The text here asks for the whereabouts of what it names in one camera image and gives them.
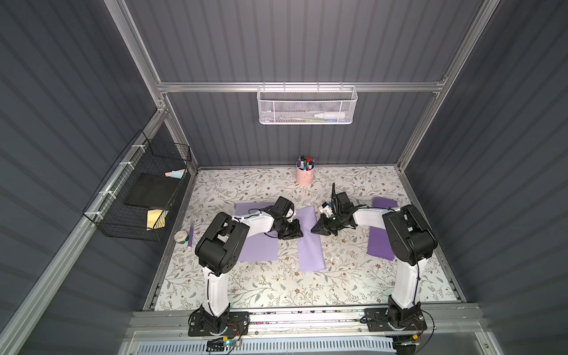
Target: yellow paper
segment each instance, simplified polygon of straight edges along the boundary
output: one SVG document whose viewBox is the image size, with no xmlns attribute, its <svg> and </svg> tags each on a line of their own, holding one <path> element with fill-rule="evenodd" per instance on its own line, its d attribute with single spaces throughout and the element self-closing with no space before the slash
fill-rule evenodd
<svg viewBox="0 0 568 355">
<path fill-rule="evenodd" d="M 148 218 L 146 221 L 147 230 L 154 229 L 154 225 L 156 224 L 156 221 L 158 221 L 158 218 L 160 218 L 161 214 L 162 210 L 148 210 Z M 165 225 L 165 221 L 166 219 L 162 218 L 158 223 L 158 225 L 156 226 L 156 229 L 162 228 Z"/>
</svg>

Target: purple cloth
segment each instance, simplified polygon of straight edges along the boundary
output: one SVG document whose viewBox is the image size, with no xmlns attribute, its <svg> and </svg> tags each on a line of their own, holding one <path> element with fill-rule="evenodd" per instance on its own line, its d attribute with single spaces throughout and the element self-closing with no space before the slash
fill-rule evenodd
<svg viewBox="0 0 568 355">
<path fill-rule="evenodd" d="M 235 207 L 235 215 L 248 215 L 252 208 L 265 208 L 272 206 L 274 202 L 241 202 Z M 268 235 L 278 236 L 278 232 L 272 231 Z M 278 260 L 278 239 L 270 238 L 259 233 L 248 237 L 245 240 L 239 261 L 277 261 Z"/>
<path fill-rule="evenodd" d="M 398 202 L 384 197 L 375 197 L 373 199 L 373 207 L 398 207 Z M 367 254 L 391 261 L 394 260 L 394 253 L 392 252 L 386 229 L 370 227 Z"/>
<path fill-rule="evenodd" d="M 298 262 L 303 273 L 325 270 L 320 236 L 310 230 L 316 225 L 317 217 L 313 206 L 300 208 L 296 211 L 300 221 L 300 229 L 304 236 L 298 239 Z"/>
</svg>

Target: red wire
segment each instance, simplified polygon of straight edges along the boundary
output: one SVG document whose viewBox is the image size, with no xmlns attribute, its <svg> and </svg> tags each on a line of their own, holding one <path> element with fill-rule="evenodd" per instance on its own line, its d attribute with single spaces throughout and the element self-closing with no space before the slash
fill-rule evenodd
<svg viewBox="0 0 568 355">
<path fill-rule="evenodd" d="M 229 324 L 229 325 L 232 325 L 232 326 L 234 327 L 234 329 L 236 329 L 236 330 L 237 330 L 237 335 L 238 335 L 238 336 L 241 336 L 241 333 L 239 332 L 239 329 L 237 328 L 237 326 L 236 326 L 236 325 L 234 325 L 234 324 L 231 324 L 231 323 L 228 323 L 228 324 Z"/>
</svg>

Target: floral patterned surface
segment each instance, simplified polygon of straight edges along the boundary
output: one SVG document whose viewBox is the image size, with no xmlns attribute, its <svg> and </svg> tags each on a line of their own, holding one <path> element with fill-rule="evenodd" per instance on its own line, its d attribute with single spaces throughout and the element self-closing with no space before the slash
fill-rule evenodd
<svg viewBox="0 0 568 355">
<path fill-rule="evenodd" d="M 346 191 L 353 203 L 371 204 L 375 196 L 408 204 L 392 166 L 317 168 L 314 183 L 301 187 L 295 169 L 201 170 L 182 228 L 194 224 L 193 245 L 176 244 L 157 300 L 156 310 L 197 308 L 204 280 L 195 247 L 213 217 L 232 214 L 238 202 L 274 202 L 284 196 L 296 208 L 329 201 L 331 184 Z M 368 255 L 369 227 L 344 229 L 322 236 L 326 271 L 301 273 L 296 240 L 280 241 L 278 261 L 239 262 L 229 274 L 229 301 L 234 308 L 325 306 L 386 303 L 395 282 L 396 262 Z M 421 281 L 422 302 L 455 300 L 436 255 Z"/>
</svg>

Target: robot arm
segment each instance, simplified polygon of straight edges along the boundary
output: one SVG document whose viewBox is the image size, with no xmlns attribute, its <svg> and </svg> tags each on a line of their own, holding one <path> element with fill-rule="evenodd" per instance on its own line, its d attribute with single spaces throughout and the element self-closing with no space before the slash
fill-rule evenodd
<svg viewBox="0 0 568 355">
<path fill-rule="evenodd" d="M 321 217 L 312 233 L 337 235 L 343 228 L 358 225 L 386 229 L 392 251 L 399 260 L 387 318 L 393 329 L 404 329 L 420 312 L 420 278 L 438 246 L 432 230 L 411 204 L 396 210 L 364 204 L 354 206 L 346 193 L 335 193 L 335 184 L 331 198 L 331 204 L 320 207 Z"/>
<path fill-rule="evenodd" d="M 279 239 L 303 236 L 294 204 L 279 197 L 273 206 L 244 216 L 218 213 L 197 245 L 195 254 L 203 268 L 206 294 L 199 312 L 212 331 L 221 333 L 229 313 L 228 272 L 235 266 L 249 236 L 277 231 Z"/>
</svg>

